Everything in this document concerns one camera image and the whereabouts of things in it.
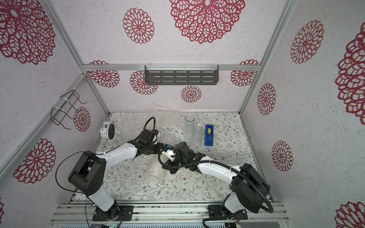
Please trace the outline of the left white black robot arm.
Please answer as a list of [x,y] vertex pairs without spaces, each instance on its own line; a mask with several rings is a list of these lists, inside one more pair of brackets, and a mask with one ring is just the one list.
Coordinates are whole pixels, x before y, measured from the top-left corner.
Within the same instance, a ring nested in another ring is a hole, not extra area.
[[140,155],[157,154],[163,144],[158,143],[158,130],[143,130],[136,139],[103,154],[83,152],[71,171],[68,181],[80,190],[102,212],[116,214],[117,202],[103,187],[105,171],[125,160]]

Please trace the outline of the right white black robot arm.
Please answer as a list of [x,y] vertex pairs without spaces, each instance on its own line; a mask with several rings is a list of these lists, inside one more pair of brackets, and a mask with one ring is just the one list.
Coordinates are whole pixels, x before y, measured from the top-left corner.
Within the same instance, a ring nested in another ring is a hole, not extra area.
[[270,186],[249,164],[232,166],[216,161],[203,153],[196,153],[185,142],[175,147],[165,145],[158,154],[158,161],[164,169],[174,174],[180,168],[192,172],[210,175],[228,183],[233,190],[222,203],[221,211],[225,215],[248,210],[258,213],[260,210],[273,213],[274,208],[267,195]]

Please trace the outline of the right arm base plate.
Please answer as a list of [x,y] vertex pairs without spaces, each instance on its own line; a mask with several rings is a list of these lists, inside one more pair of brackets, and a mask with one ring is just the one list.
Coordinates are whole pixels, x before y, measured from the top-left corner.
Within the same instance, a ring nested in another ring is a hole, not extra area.
[[208,214],[210,220],[247,220],[248,215],[246,210],[242,210],[240,213],[230,212],[222,205],[208,205]]

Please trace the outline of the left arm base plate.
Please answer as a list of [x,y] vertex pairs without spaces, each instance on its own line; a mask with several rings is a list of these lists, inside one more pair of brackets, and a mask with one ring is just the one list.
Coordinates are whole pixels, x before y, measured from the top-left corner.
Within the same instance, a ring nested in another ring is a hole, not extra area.
[[92,221],[130,221],[132,219],[134,206],[112,206],[108,211],[102,211],[96,207]]

